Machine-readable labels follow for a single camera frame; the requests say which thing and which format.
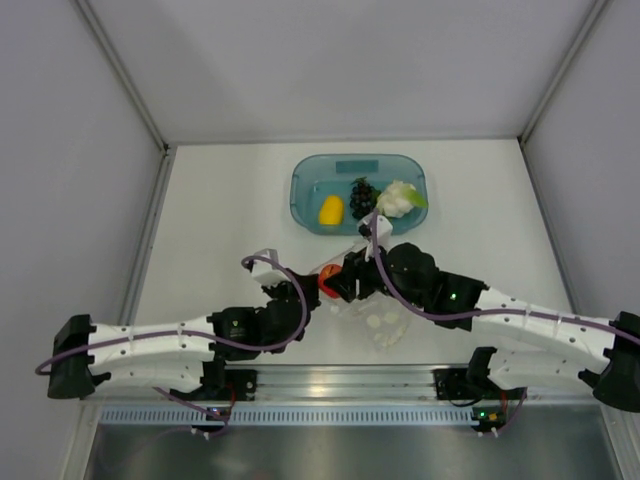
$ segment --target cauliflower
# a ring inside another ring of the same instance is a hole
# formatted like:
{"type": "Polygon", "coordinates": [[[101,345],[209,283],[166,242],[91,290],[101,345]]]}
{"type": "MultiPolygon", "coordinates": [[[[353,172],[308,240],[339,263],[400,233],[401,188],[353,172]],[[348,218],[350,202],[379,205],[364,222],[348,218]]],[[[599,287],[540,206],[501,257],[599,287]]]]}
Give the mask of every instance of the cauliflower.
{"type": "Polygon", "coordinates": [[[413,207],[426,208],[427,202],[410,183],[394,180],[378,197],[376,207],[387,217],[400,218],[413,207]]]}

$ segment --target cable clip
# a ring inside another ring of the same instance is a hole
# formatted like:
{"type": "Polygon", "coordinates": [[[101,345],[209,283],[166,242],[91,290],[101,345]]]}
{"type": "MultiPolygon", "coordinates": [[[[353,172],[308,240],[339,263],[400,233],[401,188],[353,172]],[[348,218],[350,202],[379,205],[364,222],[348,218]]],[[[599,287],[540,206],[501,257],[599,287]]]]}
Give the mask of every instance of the cable clip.
{"type": "Polygon", "coordinates": [[[562,323],[562,313],[557,312],[558,314],[558,319],[556,320],[556,324],[553,327],[553,336],[557,337],[558,336],[558,331],[560,330],[560,324],[562,323]]]}

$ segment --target white table surface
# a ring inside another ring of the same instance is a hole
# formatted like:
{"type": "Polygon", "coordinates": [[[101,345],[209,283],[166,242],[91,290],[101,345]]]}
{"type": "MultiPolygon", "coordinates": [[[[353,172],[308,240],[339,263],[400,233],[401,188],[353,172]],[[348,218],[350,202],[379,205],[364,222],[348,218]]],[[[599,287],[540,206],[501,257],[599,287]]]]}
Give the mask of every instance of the white table surface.
{"type": "MultiPolygon", "coordinates": [[[[183,146],[177,150],[136,325],[176,322],[266,296],[240,267],[277,248],[300,273],[349,248],[355,237],[317,236],[295,223],[289,186],[296,164],[320,153],[398,153],[424,169],[429,214],[392,239],[431,253],[446,271],[478,278],[532,303],[568,310],[558,266],[516,140],[438,140],[183,146]]],[[[477,346],[515,342],[448,330],[414,317],[386,351],[365,327],[320,307],[306,336],[259,364],[466,363],[477,346]]]]}

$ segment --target black mounting bracket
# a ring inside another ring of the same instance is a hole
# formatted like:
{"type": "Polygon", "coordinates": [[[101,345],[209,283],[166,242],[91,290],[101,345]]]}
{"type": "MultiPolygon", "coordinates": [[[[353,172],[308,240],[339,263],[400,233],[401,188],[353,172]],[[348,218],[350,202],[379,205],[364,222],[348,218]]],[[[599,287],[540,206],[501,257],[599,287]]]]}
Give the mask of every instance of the black mounting bracket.
{"type": "MultiPolygon", "coordinates": [[[[468,378],[467,368],[442,368],[433,371],[433,379],[436,384],[438,400],[448,401],[473,401],[473,400],[500,400],[503,390],[489,382],[478,385],[468,378]]],[[[523,389],[514,388],[505,390],[507,400],[519,400],[523,389]]]]}

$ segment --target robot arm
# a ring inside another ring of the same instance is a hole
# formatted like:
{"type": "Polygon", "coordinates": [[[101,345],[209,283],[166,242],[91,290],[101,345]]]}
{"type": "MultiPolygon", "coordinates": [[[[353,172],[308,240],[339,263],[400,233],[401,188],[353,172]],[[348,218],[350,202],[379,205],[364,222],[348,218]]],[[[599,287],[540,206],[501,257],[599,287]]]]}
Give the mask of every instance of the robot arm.
{"type": "MultiPolygon", "coordinates": [[[[476,349],[464,375],[475,391],[590,388],[607,405],[640,411],[639,317],[623,312],[613,322],[572,320],[572,315],[517,300],[480,280],[441,271],[415,245],[387,251],[391,224],[384,217],[365,218],[360,233],[365,243],[344,256],[322,288],[346,302],[381,292],[444,328],[510,337],[541,350],[476,349]]],[[[275,268],[274,250],[254,258],[263,261],[245,267],[271,297],[264,308],[230,307],[173,325],[135,328],[94,325],[88,315],[73,317],[56,336],[54,358],[74,348],[81,351],[51,362],[49,396],[77,398],[148,385],[186,400],[215,398],[224,388],[227,362],[281,353],[292,335],[302,340],[310,312],[320,304],[318,275],[275,268]],[[304,318],[297,287],[307,307],[304,318]]]]}

